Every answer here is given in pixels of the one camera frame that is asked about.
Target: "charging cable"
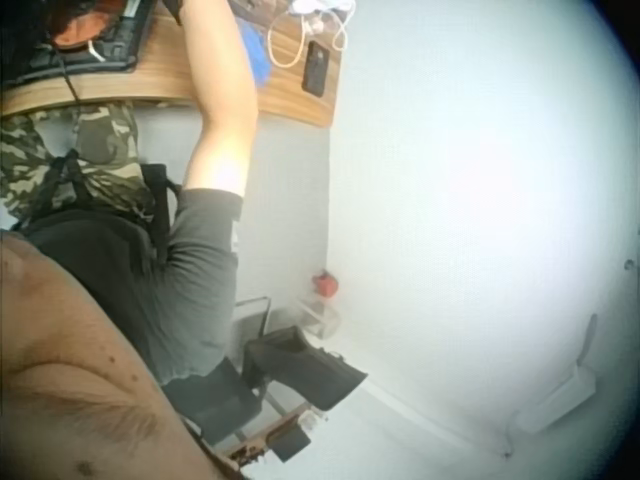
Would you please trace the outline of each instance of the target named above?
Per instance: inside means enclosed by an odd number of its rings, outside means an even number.
[[[334,11],[334,8],[329,7],[328,5],[317,4],[313,5],[309,10],[301,9],[297,6],[296,2],[293,2],[289,8],[278,15],[271,25],[269,26],[269,31],[267,32],[267,50],[269,53],[269,59],[271,62],[280,68],[291,68],[296,65],[300,59],[302,58],[302,53],[304,52],[304,47],[307,41],[307,37],[313,35],[319,35],[324,32],[324,22],[322,21],[322,15],[329,14],[333,17],[336,23],[339,25],[338,31],[333,36],[333,40],[331,42],[331,46],[337,52],[343,52],[347,49],[349,45],[349,37],[347,35],[347,25],[353,18],[353,15],[356,13],[356,0],[347,0],[347,3],[341,6],[340,8],[344,8],[344,6],[350,7],[347,13],[347,16],[344,21],[338,16],[338,14]],[[309,20],[307,18],[308,15],[313,14],[314,17]],[[298,45],[298,51],[296,52],[293,60],[289,63],[282,63],[275,58],[273,52],[273,31],[275,29],[276,24],[282,19],[282,17],[287,15],[296,15],[300,18],[300,44]],[[338,45],[338,39],[343,37],[342,45]]]

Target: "black keyboard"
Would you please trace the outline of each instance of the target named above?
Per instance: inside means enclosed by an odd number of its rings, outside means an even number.
[[[155,0],[129,0],[120,19],[93,40],[93,48],[101,59],[86,46],[60,51],[67,74],[135,70],[151,26],[154,6]],[[25,73],[6,86],[11,88],[62,75],[58,55],[50,46],[42,46],[37,48]]]

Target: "black phone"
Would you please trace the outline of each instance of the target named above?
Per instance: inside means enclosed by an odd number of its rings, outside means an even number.
[[[304,66],[302,89],[316,97],[324,95],[324,88],[329,71],[329,50],[316,41],[309,42],[307,62]]]

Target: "gray t-shirt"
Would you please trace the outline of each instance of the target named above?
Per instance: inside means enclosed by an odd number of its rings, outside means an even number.
[[[107,213],[67,210],[23,233],[84,285],[164,385],[223,359],[241,208],[232,193],[182,192],[165,264],[145,230]]]

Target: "camouflage pants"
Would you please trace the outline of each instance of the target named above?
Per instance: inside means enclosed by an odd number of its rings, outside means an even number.
[[[138,129],[130,103],[106,103],[14,115],[2,120],[0,136],[0,200],[8,212],[25,219],[38,198],[54,156],[35,129],[41,120],[66,117],[73,122],[77,165],[90,205],[115,209],[150,221],[154,201],[138,163]],[[77,202],[66,172],[54,187],[51,210]]]

